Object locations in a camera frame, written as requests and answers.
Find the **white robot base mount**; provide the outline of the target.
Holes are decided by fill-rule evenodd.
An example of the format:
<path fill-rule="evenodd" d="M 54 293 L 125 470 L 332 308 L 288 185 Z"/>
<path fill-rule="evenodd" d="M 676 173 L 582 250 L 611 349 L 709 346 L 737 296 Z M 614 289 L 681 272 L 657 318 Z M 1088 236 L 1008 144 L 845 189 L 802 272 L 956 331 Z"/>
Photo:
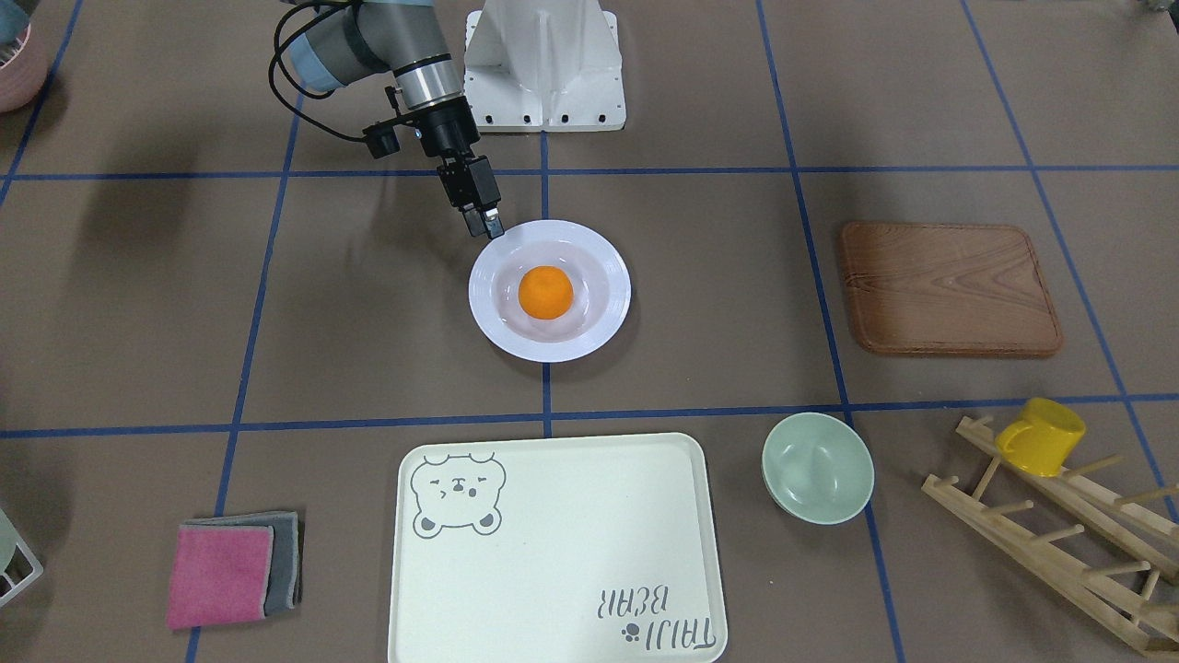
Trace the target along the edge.
<path fill-rule="evenodd" d="M 480 132 L 625 127 L 618 17 L 598 1 L 487 1 L 465 25 L 465 92 Z"/>

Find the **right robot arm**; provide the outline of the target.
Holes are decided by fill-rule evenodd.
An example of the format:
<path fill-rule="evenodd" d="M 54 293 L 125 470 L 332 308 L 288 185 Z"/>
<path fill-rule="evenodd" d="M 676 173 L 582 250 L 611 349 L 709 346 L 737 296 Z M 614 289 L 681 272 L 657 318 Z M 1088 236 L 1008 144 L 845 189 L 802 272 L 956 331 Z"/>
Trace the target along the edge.
<path fill-rule="evenodd" d="M 469 234 L 503 235 L 501 193 L 487 157 L 475 155 L 481 134 L 461 76 L 439 28 L 432 1 L 294 1 L 274 31 L 268 84 L 284 109 L 327 134 L 365 145 L 373 158 L 396 155 L 397 129 L 415 131 L 427 157 L 439 159 L 439 180 Z M 311 119 L 277 88 L 283 79 L 308 99 L 370 76 L 394 79 L 386 97 L 394 118 L 362 134 L 343 134 Z"/>

